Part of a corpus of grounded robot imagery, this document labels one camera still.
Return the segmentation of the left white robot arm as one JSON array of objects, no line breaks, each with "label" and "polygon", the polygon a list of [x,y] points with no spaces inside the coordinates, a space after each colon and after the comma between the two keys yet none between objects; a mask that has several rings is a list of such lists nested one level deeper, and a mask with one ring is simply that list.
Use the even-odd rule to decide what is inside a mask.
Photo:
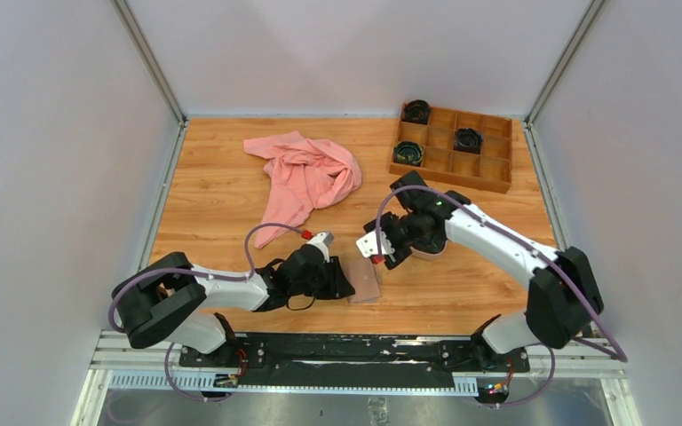
[{"label": "left white robot arm", "polygon": [[294,296],[337,300],[354,293],[339,258],[320,243],[304,244],[254,272],[211,270],[172,252],[112,290],[108,321],[134,349],[174,343],[224,367],[234,360],[237,345],[215,309],[269,312]]}]

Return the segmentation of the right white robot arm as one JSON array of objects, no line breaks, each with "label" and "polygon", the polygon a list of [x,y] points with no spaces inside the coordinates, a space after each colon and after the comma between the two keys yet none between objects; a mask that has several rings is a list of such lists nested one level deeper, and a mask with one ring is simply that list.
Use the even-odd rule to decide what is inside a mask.
[{"label": "right white robot arm", "polygon": [[495,221],[467,197],[431,188],[415,171],[391,189],[390,196],[405,213],[388,212],[389,201],[381,202],[356,241],[363,257],[392,270],[412,256],[418,242],[433,237],[478,253],[527,290],[525,308],[497,315],[472,334],[477,367],[494,370],[509,352],[529,345],[562,349],[584,327],[599,322],[604,303],[589,259],[580,249],[533,241]]}]

